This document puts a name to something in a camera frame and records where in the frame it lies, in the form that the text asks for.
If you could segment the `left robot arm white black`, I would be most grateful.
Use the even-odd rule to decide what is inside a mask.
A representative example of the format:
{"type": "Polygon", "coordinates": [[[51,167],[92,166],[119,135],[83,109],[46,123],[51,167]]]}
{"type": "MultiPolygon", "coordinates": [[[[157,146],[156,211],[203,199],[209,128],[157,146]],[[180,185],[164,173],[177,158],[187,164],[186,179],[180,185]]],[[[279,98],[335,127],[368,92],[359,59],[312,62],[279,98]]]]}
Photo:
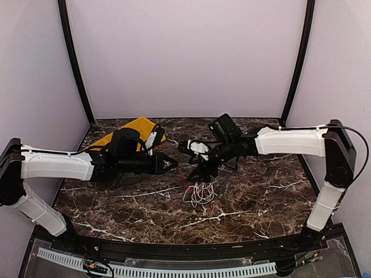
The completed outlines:
{"type": "Polygon", "coordinates": [[[27,184],[30,178],[65,178],[89,182],[114,179],[121,173],[161,175],[178,162],[154,149],[163,129],[156,127],[143,141],[131,128],[113,132],[105,145],[63,152],[33,148],[11,139],[1,154],[1,205],[12,206],[43,227],[70,253],[82,249],[82,240],[68,216],[51,208],[27,184]]]}

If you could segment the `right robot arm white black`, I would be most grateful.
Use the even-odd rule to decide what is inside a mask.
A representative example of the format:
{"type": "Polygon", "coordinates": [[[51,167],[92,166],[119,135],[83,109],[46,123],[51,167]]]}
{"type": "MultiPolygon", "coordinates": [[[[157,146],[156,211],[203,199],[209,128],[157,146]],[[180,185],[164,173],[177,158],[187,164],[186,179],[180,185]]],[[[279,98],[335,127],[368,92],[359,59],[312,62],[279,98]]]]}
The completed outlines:
{"type": "Polygon", "coordinates": [[[251,127],[242,131],[229,114],[208,125],[215,140],[187,140],[178,149],[196,163],[187,181],[209,182],[218,168],[232,159],[275,154],[314,156],[325,160],[326,175],[317,200],[300,234],[296,248],[308,251],[321,239],[329,218],[355,181],[356,149],[339,120],[314,127],[251,127]]]}

